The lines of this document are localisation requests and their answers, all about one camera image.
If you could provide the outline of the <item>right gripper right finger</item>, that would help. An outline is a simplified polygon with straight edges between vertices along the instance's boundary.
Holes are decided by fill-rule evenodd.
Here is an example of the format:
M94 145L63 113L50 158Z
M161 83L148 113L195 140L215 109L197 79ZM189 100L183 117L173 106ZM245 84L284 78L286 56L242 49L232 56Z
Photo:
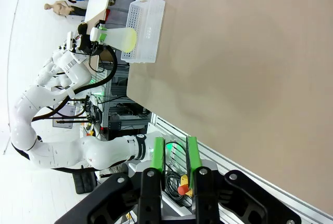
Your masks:
M197 223L220 223L220 208L242 223L301 223L298 214L239 170L221 174L200 158L196 137L186 139L186 162Z

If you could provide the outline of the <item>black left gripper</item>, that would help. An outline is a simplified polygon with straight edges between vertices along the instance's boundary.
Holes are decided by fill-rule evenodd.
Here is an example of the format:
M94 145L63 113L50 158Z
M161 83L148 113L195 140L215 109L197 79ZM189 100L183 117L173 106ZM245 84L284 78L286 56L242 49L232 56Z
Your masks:
M98 44L97 42L90 40L90 35L87 34L87 29L88 29L87 23L81 23L78 26L78 34L80 36L79 39L81 40L80 44L78 44L78 49L88 55L92 56L100 55L103 51L103 46ZM98 27L98 29L102 31L107 30L107 28L102 27L101 25ZM101 33L99 37L99 42L104 43L106 37L107 34Z

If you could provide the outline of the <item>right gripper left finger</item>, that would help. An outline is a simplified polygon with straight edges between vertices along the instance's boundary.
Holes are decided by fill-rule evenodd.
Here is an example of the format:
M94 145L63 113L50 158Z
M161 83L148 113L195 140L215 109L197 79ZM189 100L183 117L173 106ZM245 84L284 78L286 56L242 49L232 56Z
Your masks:
M113 174L93 196L97 197L88 215L89 223L115 223L138 206L137 222L161 223L161 180L165 159L165 139L155 138L150 166L132 177Z

